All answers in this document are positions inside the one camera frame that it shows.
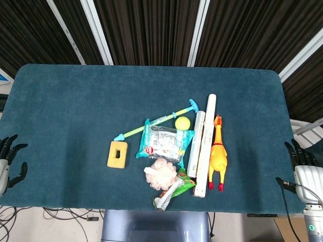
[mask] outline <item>white pole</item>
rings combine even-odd
[[[193,177],[193,178],[196,177],[198,155],[200,153],[204,119],[205,119],[205,112],[198,111],[196,114],[195,126],[194,126],[195,135],[192,140],[191,153],[190,153],[190,158],[188,160],[188,166],[187,166],[188,177]]]
[[[66,26],[66,24],[65,24],[65,22],[64,22],[64,20],[63,20],[63,18],[62,18],[62,15],[60,14],[60,11],[57,9],[57,7],[56,7],[56,5],[55,5],[54,1],[53,1],[53,0],[47,0],[47,3],[48,3],[48,5],[49,5],[49,7],[50,7],[50,9],[51,9],[52,13],[55,15],[55,17],[56,17],[56,19],[57,19],[58,23],[60,24],[61,28],[63,29],[63,31],[64,31],[64,33],[65,33],[65,35],[66,35],[67,39],[69,40],[69,42],[70,42],[70,44],[71,44],[71,46],[72,46],[73,50],[75,51],[75,54],[76,54],[77,58],[79,59],[80,63],[81,63],[82,65],[86,65],[86,64],[85,64],[85,61],[84,61],[84,59],[83,59],[83,56],[82,56],[82,54],[81,54],[81,52],[80,52],[79,48],[77,47],[76,43],[74,42],[74,39],[73,39],[73,37],[71,36],[70,31],[69,31],[69,29],[67,28],[67,26]]]
[[[216,102],[217,96],[215,94],[210,94],[208,96],[207,101],[201,151],[197,164],[196,186],[194,189],[194,196],[201,198],[205,197],[206,192],[208,165],[210,162],[212,138],[214,131],[213,122],[214,114],[216,112]]]
[[[301,49],[300,52],[279,73],[283,83],[323,44],[323,28]]]
[[[198,11],[196,16],[194,32],[193,32],[191,49],[188,55],[187,67],[194,67],[195,65],[198,46],[200,44],[201,34],[203,31],[203,26],[204,26],[209,3],[210,3],[210,0],[200,0],[200,4],[198,6]]]
[[[100,23],[100,19],[97,14],[93,0],[80,1],[104,64],[113,66],[110,50],[107,45],[104,32]]]

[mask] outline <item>curtain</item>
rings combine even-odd
[[[1,1],[0,15],[0,67],[11,77],[28,63],[80,64],[46,1]]]
[[[187,65],[199,0],[94,2],[116,65]]]
[[[80,0],[54,0],[87,65],[104,65]]]
[[[283,82],[292,119],[314,122],[323,117],[323,46]]]
[[[211,0],[198,67],[279,73],[323,26],[323,1]]]

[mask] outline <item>snack bag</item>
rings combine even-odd
[[[164,158],[183,167],[183,156],[193,136],[192,130],[159,127],[147,119],[136,157]]]
[[[172,198],[186,192],[187,190],[196,185],[196,183],[186,175],[186,170],[184,168],[180,168],[178,170],[177,177],[182,179],[184,184],[176,188],[176,190],[172,193]]]

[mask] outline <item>white cylinder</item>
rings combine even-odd
[[[198,156],[200,153],[202,133],[203,133],[203,125],[205,119],[205,112],[198,111],[196,114],[195,125],[194,125],[194,137],[191,146],[190,158],[187,166],[187,176],[188,177],[196,177],[197,172],[197,163]]]
[[[204,198],[207,182],[208,165],[210,162],[212,137],[214,131],[214,114],[216,112],[217,96],[210,94],[207,100],[204,131],[201,142],[201,150],[198,158],[196,186],[194,189],[194,196]]]

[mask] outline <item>yellow rubber chicken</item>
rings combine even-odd
[[[214,189],[212,182],[212,176],[214,171],[220,172],[220,185],[219,192],[223,192],[224,176],[227,169],[227,152],[222,144],[221,127],[222,118],[217,115],[214,120],[214,126],[216,128],[216,138],[211,148],[210,164],[208,167],[208,188]]]

